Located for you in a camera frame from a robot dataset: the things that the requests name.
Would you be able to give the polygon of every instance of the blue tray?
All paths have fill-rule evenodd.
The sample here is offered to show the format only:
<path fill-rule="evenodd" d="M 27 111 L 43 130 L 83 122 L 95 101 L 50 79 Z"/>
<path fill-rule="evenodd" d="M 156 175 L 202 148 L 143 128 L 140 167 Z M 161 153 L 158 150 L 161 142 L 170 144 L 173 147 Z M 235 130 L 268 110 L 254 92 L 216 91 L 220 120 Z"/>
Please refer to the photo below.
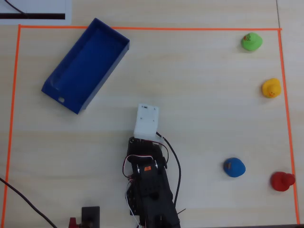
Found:
<path fill-rule="evenodd" d="M 129 39 L 95 18 L 45 81 L 42 92 L 78 114 L 88 106 L 129 45 Z"/>

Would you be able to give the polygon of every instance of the white paper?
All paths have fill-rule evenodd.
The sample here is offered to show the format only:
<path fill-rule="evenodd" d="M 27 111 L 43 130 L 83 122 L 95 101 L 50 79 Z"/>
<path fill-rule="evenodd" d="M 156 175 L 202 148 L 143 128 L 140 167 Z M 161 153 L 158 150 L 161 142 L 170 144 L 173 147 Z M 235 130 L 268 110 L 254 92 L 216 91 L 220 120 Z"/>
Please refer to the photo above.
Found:
<path fill-rule="evenodd" d="M 1 25 L 70 25 L 72 23 L 72 0 L 9 0 L 25 13 L 65 13 L 66 19 L 0 19 Z M 5 1 L 0 0 L 0 13 L 19 13 Z"/>

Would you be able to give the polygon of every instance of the red component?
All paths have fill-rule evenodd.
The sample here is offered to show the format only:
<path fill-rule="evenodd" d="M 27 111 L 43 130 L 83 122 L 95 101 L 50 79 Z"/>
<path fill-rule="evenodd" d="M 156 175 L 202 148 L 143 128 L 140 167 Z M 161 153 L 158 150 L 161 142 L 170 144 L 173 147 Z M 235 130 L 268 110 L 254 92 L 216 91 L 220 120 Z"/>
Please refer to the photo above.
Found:
<path fill-rule="evenodd" d="M 285 172 L 275 172 L 270 178 L 271 186 L 276 191 L 286 191 L 295 183 L 295 176 Z"/>
<path fill-rule="evenodd" d="M 76 224 L 76 218 L 70 218 L 68 228 L 79 228 L 79 225 Z"/>

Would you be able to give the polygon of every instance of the orange tape border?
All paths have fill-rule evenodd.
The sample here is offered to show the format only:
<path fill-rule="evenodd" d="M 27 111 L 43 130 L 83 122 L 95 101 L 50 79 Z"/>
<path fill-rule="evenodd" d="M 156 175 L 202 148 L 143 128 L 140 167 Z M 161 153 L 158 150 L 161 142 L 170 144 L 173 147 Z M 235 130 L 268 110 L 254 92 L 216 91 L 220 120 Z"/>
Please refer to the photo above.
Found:
<path fill-rule="evenodd" d="M 17 69 L 18 69 L 18 57 L 19 57 L 19 46 L 20 46 L 20 34 L 21 28 L 30 28 L 30 29 L 86 29 L 87 26 L 32 26 L 32 25 L 18 25 L 18 34 L 17 34 L 17 44 L 16 44 L 16 55 L 15 55 L 15 66 L 14 66 L 14 78 L 13 78 L 13 89 L 12 89 L 12 98 L 11 98 L 11 108 L 10 108 L 10 122 L 9 122 L 9 143 L 8 143 L 8 156 L 6 163 L 6 173 L 5 181 L 9 181 L 9 172 L 10 172 L 10 154 L 11 154 L 11 142 L 12 142 L 12 132 L 13 132 L 13 122 L 14 122 L 14 107 L 15 107 L 15 92 L 16 92 L 16 81 L 17 81 Z M 283 79 L 283 88 L 284 88 L 284 98 L 285 98 L 285 109 L 286 109 L 286 118 L 287 118 L 287 128 L 288 128 L 288 138 L 289 138 L 289 147 L 290 147 L 290 158 L 291 158 L 291 168 L 292 173 L 295 175 L 295 159 L 294 159 L 294 150 L 292 143 L 292 132 L 290 125 L 289 117 L 289 107 L 287 99 L 287 88 L 285 80 L 285 68 L 284 68 L 284 59 L 283 59 L 283 49 L 282 49 L 282 40 L 281 40 L 281 30 L 282 28 L 158 28 L 158 27 L 111 27 L 113 29 L 123 29 L 123 30 L 159 30 L 159 31 L 277 31 L 278 33 L 278 42 L 279 42 L 279 51 L 280 51 L 280 61 L 281 61 L 281 71 Z M 299 208 L 298 208 L 298 199 L 297 199 L 297 189 L 296 183 L 293 185 L 294 188 L 294 208 L 296 215 L 296 222 L 300 224 L 299 217 Z M 1 218 L 1 228 L 4 228 L 5 222 L 5 212 L 6 212 L 6 202 L 7 202 L 7 189 L 8 187 L 4 186 L 4 196 L 3 196 L 3 207 L 2 207 L 2 218 Z"/>

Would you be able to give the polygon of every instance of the blue rubber duck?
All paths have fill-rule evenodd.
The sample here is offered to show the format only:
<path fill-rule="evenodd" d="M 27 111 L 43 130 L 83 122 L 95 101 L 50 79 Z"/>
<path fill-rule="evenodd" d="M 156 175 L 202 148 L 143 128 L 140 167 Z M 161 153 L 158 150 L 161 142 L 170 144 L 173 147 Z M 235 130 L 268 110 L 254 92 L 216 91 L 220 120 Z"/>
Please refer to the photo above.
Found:
<path fill-rule="evenodd" d="M 224 171 L 230 177 L 239 177 L 246 171 L 243 162 L 238 158 L 228 158 L 224 162 Z"/>

